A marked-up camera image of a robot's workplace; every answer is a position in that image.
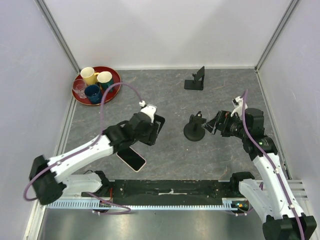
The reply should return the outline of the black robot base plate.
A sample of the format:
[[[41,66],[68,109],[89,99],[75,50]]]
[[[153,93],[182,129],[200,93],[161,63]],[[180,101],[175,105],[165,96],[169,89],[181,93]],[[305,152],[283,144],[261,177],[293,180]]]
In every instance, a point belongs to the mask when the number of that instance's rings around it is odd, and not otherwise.
[[[109,180],[93,193],[118,205],[220,204],[243,199],[229,181],[218,180]]]

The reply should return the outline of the black smartphone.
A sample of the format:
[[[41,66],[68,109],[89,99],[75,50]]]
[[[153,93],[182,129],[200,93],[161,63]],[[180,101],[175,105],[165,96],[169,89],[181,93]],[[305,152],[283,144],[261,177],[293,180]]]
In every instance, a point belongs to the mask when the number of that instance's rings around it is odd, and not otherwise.
[[[153,131],[152,131],[152,139],[153,141],[155,142],[156,139],[158,138],[158,135],[162,129],[162,127],[164,126],[165,124],[165,118],[162,117],[162,116],[159,116],[157,114],[154,115],[154,128],[153,128]]]

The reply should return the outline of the black round-base phone stand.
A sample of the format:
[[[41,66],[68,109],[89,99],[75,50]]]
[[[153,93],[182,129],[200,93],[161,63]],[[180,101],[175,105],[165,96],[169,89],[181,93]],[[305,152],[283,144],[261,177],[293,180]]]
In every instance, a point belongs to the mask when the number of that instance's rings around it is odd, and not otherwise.
[[[207,120],[203,118],[201,111],[192,114],[189,118],[189,122],[183,128],[184,136],[192,142],[202,140],[206,133],[206,130],[203,127],[206,122]]]

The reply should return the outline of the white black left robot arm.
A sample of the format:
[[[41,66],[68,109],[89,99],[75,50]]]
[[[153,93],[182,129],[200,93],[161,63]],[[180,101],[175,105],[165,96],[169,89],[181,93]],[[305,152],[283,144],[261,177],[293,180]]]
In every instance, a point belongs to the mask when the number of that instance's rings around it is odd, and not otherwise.
[[[58,200],[71,186],[67,178],[88,164],[128,149],[137,142],[152,146],[156,143],[165,118],[157,114],[135,113],[130,120],[111,125],[89,142],[61,155],[37,156],[29,173],[29,185],[36,199],[45,206]]]

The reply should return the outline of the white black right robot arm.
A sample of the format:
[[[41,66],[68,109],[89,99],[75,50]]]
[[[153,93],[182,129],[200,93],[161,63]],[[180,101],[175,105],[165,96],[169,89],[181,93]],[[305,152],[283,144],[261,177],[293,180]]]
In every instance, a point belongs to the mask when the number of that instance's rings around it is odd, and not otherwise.
[[[266,240],[309,240],[316,230],[317,222],[306,215],[284,175],[274,141],[265,134],[264,113],[248,108],[242,115],[220,110],[204,124],[204,128],[222,137],[241,139],[243,148],[257,168],[265,190],[249,172],[234,173],[229,191],[235,197],[244,196],[262,221]]]

